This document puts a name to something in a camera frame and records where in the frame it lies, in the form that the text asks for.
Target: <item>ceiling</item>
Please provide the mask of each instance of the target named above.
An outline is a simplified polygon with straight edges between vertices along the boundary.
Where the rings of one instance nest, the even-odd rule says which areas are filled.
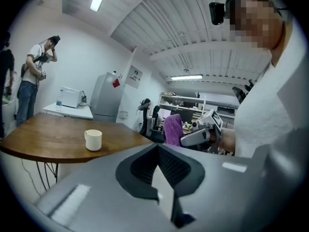
[[[203,74],[206,81],[244,85],[256,80],[270,61],[267,51],[252,50],[211,23],[209,3],[225,0],[63,0],[62,12],[109,34],[133,51],[141,48],[158,70],[171,76]],[[282,6],[280,0],[275,5]]]

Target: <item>pink cloth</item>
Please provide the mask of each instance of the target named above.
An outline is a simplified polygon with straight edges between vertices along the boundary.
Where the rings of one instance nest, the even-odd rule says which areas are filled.
[[[183,136],[183,124],[179,114],[168,116],[164,120],[164,132],[169,145],[180,146],[179,139]]]

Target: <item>jeans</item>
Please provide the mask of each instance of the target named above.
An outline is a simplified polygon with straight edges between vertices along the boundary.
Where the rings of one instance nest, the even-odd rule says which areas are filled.
[[[18,91],[18,111],[16,126],[20,126],[26,120],[33,117],[34,103],[37,96],[38,87],[28,81],[22,81]]]

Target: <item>water bottle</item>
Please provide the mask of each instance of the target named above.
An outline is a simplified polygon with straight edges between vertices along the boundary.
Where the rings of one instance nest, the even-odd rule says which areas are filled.
[[[62,98],[63,98],[63,90],[61,89],[58,96],[57,96],[57,102],[56,102],[56,111],[57,112],[61,112]]]

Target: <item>metal table leg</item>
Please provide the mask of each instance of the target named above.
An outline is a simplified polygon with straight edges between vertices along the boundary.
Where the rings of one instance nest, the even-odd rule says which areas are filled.
[[[39,164],[38,162],[37,163],[37,167],[38,167],[38,172],[39,172],[39,175],[40,175],[40,178],[41,178],[41,181],[42,181],[42,184],[44,186],[44,189],[47,191],[46,189],[46,186],[45,186],[45,183],[43,181],[43,178],[42,178],[42,175],[41,175],[41,171],[40,171],[40,168],[39,168]],[[56,163],[56,170],[54,170],[54,167],[53,167],[53,164],[51,163],[51,167],[48,165],[47,162],[44,162],[44,169],[45,169],[45,175],[46,175],[46,180],[47,180],[47,184],[48,184],[48,188],[50,188],[50,185],[49,185],[49,180],[48,180],[48,176],[47,176],[47,171],[46,171],[46,166],[49,168],[49,170],[53,173],[54,177],[56,178],[56,183],[58,181],[58,163]]]

